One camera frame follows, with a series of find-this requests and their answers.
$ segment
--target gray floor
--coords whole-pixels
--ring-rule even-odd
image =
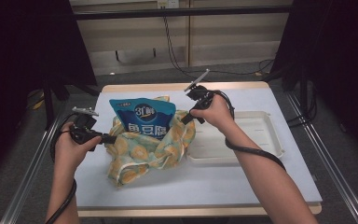
[[[203,71],[204,68],[205,67],[199,67],[197,70]],[[214,71],[246,73],[257,70],[258,63],[217,65],[209,66],[209,68]],[[200,73],[195,73],[191,74],[191,76],[196,77],[199,74]],[[99,82],[99,86],[96,88],[97,90],[107,84],[189,82],[193,79],[174,69],[135,72],[114,76],[98,76],[97,78]],[[259,80],[260,77],[254,74],[230,75],[213,72],[207,79],[210,81],[253,81]],[[269,85],[275,94],[284,116],[287,119],[295,117],[296,114],[289,104],[286,94],[282,91],[281,81],[279,79],[273,80]],[[68,89],[72,93],[71,98],[74,100],[74,104],[79,103],[77,106],[89,106],[88,104],[91,104],[90,106],[93,106],[92,102],[95,102],[95,97],[85,96],[76,88],[69,87]],[[36,100],[35,97],[36,96],[30,98],[30,103]],[[60,104],[60,102],[55,101],[55,108],[57,110],[60,108]],[[331,156],[345,176],[354,194],[358,197],[358,145],[350,134],[341,131],[339,128],[339,120],[337,120],[328,106],[324,104],[322,99],[318,99],[318,106],[318,115],[312,124],[324,140],[324,144],[329,149]],[[45,123],[46,119],[43,105],[38,110],[27,110],[19,126],[16,140],[8,143],[12,146],[12,149],[6,155],[2,155],[3,160],[0,165],[0,220],[33,158],[35,149],[42,139]],[[346,202],[341,197],[341,192],[337,190],[329,173],[326,172],[324,164],[305,131],[301,126],[291,130],[324,199],[322,203],[323,211],[316,216],[320,223],[356,223]],[[48,155],[45,156],[41,164],[42,166],[37,179],[18,217],[18,223],[43,222],[52,172],[52,162]],[[103,220],[99,218],[85,218],[82,221],[83,223],[182,223],[180,218],[105,218]],[[206,221],[212,223],[211,220],[199,219],[199,223],[205,223]],[[228,223],[270,223],[270,221],[267,217],[231,217]]]

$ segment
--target white tray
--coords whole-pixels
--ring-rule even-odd
[[[264,111],[235,113],[235,121],[263,150],[280,158],[283,155],[281,142],[275,132],[269,114]],[[188,147],[187,158],[194,163],[237,163],[232,149],[225,144],[225,136],[214,126],[196,122],[196,137]]]

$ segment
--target black strap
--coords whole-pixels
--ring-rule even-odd
[[[267,151],[255,149],[255,148],[251,148],[251,147],[237,147],[237,146],[232,145],[230,142],[228,142],[227,139],[226,139],[226,146],[233,150],[236,150],[236,151],[247,152],[247,153],[255,154],[257,156],[266,157],[266,158],[278,163],[278,165],[280,165],[283,168],[283,170],[286,171],[283,163],[276,156],[274,156],[273,154],[271,154]]]

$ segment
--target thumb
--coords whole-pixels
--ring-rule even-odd
[[[101,136],[96,136],[91,138],[89,141],[85,142],[82,146],[86,150],[90,150],[91,148],[97,146],[101,142],[102,138]]]
[[[198,109],[192,109],[190,110],[190,114],[194,117],[202,117],[202,110],[198,110]]]

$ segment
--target hand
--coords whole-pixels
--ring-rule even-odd
[[[94,137],[88,142],[79,145],[72,139],[71,134],[68,133],[69,127],[72,125],[73,123],[69,122],[62,126],[63,133],[55,145],[56,151],[54,166],[62,171],[74,173],[77,166],[86,157],[87,152],[100,143],[101,137]]]
[[[192,109],[190,110],[190,114],[194,117],[205,119],[219,130],[234,122],[226,100],[217,94],[213,97],[212,103],[208,109]]]

